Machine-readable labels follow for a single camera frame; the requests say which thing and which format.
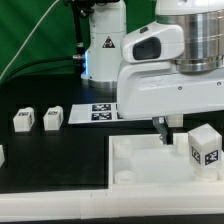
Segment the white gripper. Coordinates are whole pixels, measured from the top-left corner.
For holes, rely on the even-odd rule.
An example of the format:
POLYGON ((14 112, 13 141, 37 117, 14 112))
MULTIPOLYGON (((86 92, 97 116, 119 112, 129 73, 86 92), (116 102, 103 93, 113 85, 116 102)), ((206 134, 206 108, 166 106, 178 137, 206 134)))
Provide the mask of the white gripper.
POLYGON ((153 118, 165 145, 173 144, 173 133, 160 116, 224 110, 224 67, 181 73, 175 59, 184 50, 183 29, 157 22, 127 34, 121 42, 118 111, 127 120, 153 118))

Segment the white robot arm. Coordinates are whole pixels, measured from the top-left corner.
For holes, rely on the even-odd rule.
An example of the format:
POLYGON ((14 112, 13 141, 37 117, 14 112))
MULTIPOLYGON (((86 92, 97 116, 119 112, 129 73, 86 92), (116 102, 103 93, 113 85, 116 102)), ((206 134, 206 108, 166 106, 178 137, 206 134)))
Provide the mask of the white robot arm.
POLYGON ((157 0, 153 22, 126 32, 123 2, 90 19, 82 79, 117 90, 120 115, 151 119, 224 110, 224 0, 157 0))

